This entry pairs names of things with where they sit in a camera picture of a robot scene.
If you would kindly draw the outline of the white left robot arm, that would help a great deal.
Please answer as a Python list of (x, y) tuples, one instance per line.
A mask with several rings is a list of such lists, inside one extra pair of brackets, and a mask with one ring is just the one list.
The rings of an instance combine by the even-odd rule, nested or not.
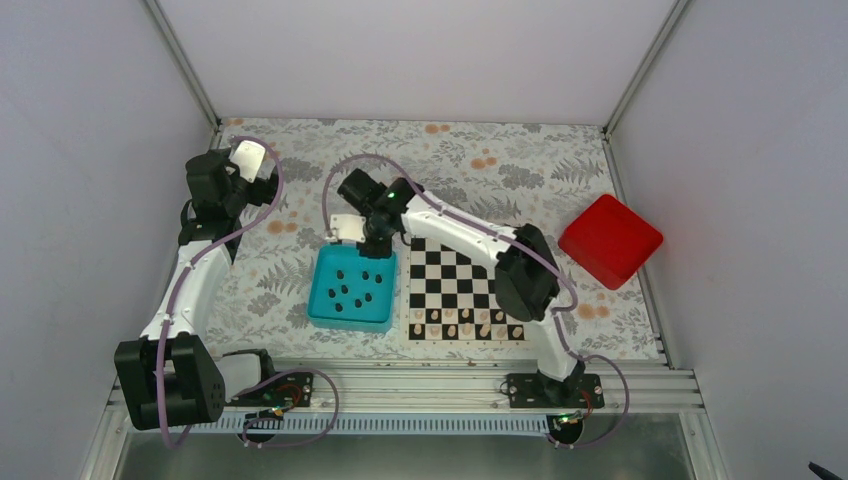
[(215, 296), (236, 258), (249, 205), (272, 208), (280, 177), (258, 175), (267, 150), (256, 140), (213, 149), (185, 164), (190, 198), (180, 212), (177, 265), (155, 315), (114, 354), (118, 380), (138, 430), (217, 421), (239, 391), (263, 405), (278, 377), (257, 353), (214, 360), (204, 344)]

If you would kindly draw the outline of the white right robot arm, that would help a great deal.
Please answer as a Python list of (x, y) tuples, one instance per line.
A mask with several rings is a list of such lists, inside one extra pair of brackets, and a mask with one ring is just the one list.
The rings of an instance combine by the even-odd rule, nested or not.
[(349, 173), (337, 192), (356, 213), (329, 230), (336, 240), (355, 243), (360, 255), (386, 258), (394, 237), (409, 234), (435, 240), (486, 268), (498, 306), (523, 322), (533, 342), (544, 399), (565, 407), (578, 397), (577, 376), (584, 368), (567, 351), (555, 318), (568, 308), (559, 297), (568, 283), (536, 226), (486, 222), (407, 178), (385, 185), (361, 169)]

